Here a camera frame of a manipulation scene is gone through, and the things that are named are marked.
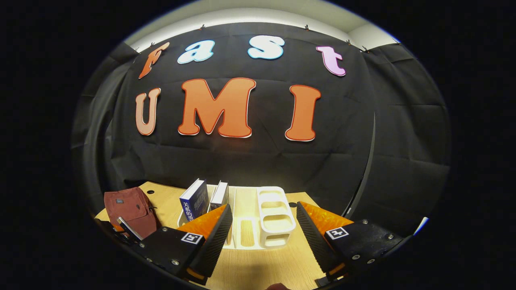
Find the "letter m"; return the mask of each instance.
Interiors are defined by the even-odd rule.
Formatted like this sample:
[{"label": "letter m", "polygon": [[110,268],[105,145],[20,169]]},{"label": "letter m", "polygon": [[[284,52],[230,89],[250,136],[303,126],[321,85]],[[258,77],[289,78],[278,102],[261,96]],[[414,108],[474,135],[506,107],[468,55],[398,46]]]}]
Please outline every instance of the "letter m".
[{"label": "letter m", "polygon": [[198,78],[184,82],[185,109],[178,132],[182,135],[197,135],[200,131],[195,122],[197,113],[204,131],[209,135],[224,113],[222,125],[218,129],[220,135],[236,138],[251,136],[251,128],[247,125],[247,105],[254,87],[256,82],[250,78],[232,78],[215,99],[205,80]]}]

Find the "cutout letter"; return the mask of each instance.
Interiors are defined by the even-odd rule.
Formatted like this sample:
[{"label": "cutout letter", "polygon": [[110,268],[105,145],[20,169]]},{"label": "cutout letter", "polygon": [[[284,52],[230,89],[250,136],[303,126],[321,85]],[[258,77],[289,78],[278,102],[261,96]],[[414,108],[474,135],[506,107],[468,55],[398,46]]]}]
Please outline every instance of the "cutout letter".
[{"label": "cutout letter", "polygon": [[143,102],[147,94],[141,93],[136,96],[136,127],[142,135],[151,135],[156,127],[156,104],[159,93],[161,93],[160,88],[152,89],[149,92],[149,121],[147,123],[143,121]]},{"label": "cutout letter", "polygon": [[191,62],[192,60],[205,61],[213,55],[212,48],[214,45],[215,41],[213,40],[196,42],[185,49],[186,52],[179,56],[178,63],[183,65]]},{"label": "cutout letter", "polygon": [[285,132],[285,137],[292,141],[312,141],[315,132],[312,130],[314,121],[315,101],[321,97],[321,93],[311,87],[295,85],[290,87],[294,95],[294,115],[290,129]]},{"label": "cutout letter", "polygon": [[247,53],[252,58],[276,59],[283,54],[281,48],[285,41],[281,37],[258,35],[249,40],[253,48],[248,49]]},{"label": "cutout letter", "polygon": [[329,46],[318,46],[315,48],[318,52],[322,52],[322,60],[324,62],[324,66],[328,69],[332,74],[343,76],[346,74],[346,71],[343,68],[338,67],[337,59],[342,60],[342,55],[338,54],[333,50],[332,47]]},{"label": "cutout letter", "polygon": [[211,134],[222,113],[224,119],[219,127],[219,134],[224,137],[247,138],[251,128],[247,125],[247,104],[251,90],[256,82],[250,78],[232,78],[213,98],[208,83],[201,78],[187,80],[182,88],[185,90],[185,109],[183,123],[178,127],[179,134],[197,135],[200,128],[195,123],[195,114],[199,116],[206,134]]},{"label": "cutout letter", "polygon": [[155,64],[158,61],[158,58],[161,55],[161,51],[167,49],[169,44],[170,42],[167,42],[149,54],[147,62],[145,63],[145,66],[143,67],[143,70],[141,71],[138,79],[141,79],[142,77],[146,76],[151,71],[151,64]]}]

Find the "white ceiling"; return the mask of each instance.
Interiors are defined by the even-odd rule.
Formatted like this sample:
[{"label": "white ceiling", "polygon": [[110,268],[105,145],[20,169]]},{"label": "white ceiling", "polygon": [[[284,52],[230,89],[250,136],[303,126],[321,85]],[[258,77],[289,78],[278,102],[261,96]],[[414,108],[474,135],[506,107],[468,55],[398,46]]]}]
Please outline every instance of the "white ceiling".
[{"label": "white ceiling", "polygon": [[369,23],[360,16],[322,0],[199,0],[164,14],[126,39],[135,43],[148,34],[199,14],[231,8],[268,8],[321,21],[345,33]]}]

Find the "red bag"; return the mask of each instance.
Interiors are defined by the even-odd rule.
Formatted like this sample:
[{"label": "red bag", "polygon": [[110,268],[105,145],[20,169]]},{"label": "red bag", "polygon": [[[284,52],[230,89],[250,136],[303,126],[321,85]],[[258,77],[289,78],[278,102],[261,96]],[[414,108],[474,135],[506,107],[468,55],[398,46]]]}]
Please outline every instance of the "red bag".
[{"label": "red bag", "polygon": [[151,202],[139,187],[105,192],[104,205],[109,221],[117,231],[123,231],[117,222],[118,217],[122,217],[142,238],[148,237],[157,229]]}]

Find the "wooden table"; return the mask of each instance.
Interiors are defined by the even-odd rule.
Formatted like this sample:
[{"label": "wooden table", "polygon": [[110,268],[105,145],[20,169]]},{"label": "wooden table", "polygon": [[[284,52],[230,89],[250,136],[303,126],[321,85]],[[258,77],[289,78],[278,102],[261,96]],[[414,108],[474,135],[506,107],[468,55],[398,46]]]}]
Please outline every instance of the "wooden table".
[{"label": "wooden table", "polygon": [[[179,196],[186,190],[146,182],[140,186],[149,197],[162,226],[176,229],[182,212]],[[303,201],[318,206],[306,192],[286,194],[289,202]],[[291,208],[296,228],[287,245],[281,249],[230,250],[223,249],[217,266],[206,283],[213,290],[264,290],[274,283],[283,283],[292,290],[317,288],[315,279],[325,276],[303,235],[296,218],[296,208]],[[109,221],[106,209],[95,218]]]}]

